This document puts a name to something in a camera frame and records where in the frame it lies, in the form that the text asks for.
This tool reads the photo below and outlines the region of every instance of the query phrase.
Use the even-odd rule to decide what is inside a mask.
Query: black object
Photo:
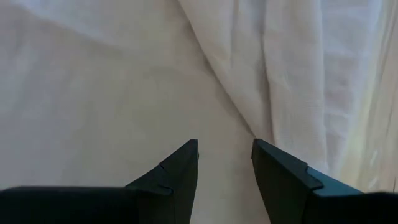
[[[18,187],[0,192],[0,223],[190,223],[198,142],[189,140],[124,188]]]
[[[272,224],[398,223],[397,194],[363,194],[260,139],[252,162]]]

